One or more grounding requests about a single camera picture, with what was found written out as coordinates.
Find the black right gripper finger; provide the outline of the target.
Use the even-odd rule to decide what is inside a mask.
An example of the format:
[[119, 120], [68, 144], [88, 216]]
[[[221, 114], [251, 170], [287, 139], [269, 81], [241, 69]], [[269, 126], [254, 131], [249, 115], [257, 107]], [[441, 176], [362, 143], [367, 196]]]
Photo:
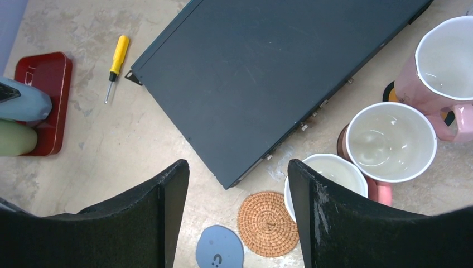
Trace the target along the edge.
[[21, 93], [19, 90], [0, 83], [0, 103], [4, 103], [10, 100], [13, 100], [15, 98], [19, 98], [21, 96]]
[[471, 267], [472, 208], [425, 216], [374, 202], [293, 159], [288, 182], [306, 267]]
[[2, 267], [172, 267], [189, 185], [180, 159], [78, 213], [35, 216], [1, 200]]

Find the light blue mug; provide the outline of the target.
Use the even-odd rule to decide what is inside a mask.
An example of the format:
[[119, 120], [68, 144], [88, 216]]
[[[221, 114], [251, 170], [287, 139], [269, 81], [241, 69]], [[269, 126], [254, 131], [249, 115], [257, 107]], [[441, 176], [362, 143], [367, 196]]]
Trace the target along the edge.
[[1, 83], [20, 91], [21, 96], [1, 103], [1, 118], [31, 122], [43, 120], [52, 110], [51, 98], [30, 85], [1, 77]]

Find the green cup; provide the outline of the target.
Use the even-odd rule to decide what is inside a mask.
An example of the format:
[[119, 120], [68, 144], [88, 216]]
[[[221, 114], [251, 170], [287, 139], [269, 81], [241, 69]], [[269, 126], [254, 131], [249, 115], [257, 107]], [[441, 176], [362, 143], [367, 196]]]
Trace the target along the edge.
[[19, 156], [31, 152], [37, 145], [34, 129], [15, 121], [1, 119], [1, 156]]

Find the white cup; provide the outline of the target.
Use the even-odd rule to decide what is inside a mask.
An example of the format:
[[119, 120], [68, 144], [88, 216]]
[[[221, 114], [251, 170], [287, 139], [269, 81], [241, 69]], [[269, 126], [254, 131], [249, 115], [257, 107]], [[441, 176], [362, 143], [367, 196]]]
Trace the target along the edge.
[[313, 154], [302, 162], [323, 177], [358, 193], [369, 197], [368, 183], [361, 171], [352, 163], [335, 154]]

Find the woven cork coaster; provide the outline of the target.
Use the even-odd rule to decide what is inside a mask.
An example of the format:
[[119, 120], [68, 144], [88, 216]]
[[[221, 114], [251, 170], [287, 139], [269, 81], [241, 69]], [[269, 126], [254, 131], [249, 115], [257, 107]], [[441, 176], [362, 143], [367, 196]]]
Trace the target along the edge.
[[259, 192], [244, 199], [237, 216], [243, 243], [263, 257], [280, 257], [299, 242], [298, 228], [284, 206], [284, 195]]

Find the blue grey smiley coaster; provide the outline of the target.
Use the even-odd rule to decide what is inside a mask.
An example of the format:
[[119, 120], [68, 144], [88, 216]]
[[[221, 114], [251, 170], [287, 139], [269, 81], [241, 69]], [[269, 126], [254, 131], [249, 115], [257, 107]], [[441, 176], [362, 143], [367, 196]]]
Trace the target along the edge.
[[198, 267], [242, 268], [243, 244], [232, 230], [220, 225], [210, 226], [198, 240], [196, 262]]

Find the pink mug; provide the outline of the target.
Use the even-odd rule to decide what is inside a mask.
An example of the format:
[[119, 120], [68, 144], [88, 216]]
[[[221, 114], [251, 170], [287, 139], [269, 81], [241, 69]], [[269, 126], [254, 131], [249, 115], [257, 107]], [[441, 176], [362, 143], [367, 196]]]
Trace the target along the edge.
[[394, 81], [397, 99], [423, 113], [440, 140], [472, 141], [472, 16], [426, 33]]
[[415, 179], [431, 166], [437, 136], [415, 108], [380, 102], [362, 109], [342, 129], [336, 151], [364, 175], [369, 199], [390, 206], [393, 184]]

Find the orange smiley coaster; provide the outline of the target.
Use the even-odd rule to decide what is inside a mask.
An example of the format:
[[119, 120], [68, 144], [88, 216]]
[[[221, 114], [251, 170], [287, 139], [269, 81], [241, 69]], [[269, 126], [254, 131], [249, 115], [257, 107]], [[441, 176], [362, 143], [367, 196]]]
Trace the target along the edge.
[[[383, 102], [399, 102], [395, 93], [395, 89], [394, 89], [394, 81], [388, 84], [386, 88], [384, 89], [382, 101]], [[450, 126], [455, 120], [455, 115], [453, 111], [448, 110], [447, 112], [441, 112], [441, 118], [444, 120], [447, 126]]]

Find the pink mug front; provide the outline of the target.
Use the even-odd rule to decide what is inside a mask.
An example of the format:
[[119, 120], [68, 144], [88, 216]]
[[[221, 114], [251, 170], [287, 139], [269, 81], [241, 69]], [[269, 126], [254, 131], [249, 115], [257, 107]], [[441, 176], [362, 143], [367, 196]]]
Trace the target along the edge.
[[472, 141], [472, 16], [426, 33], [394, 81], [397, 99], [423, 113], [440, 140]]

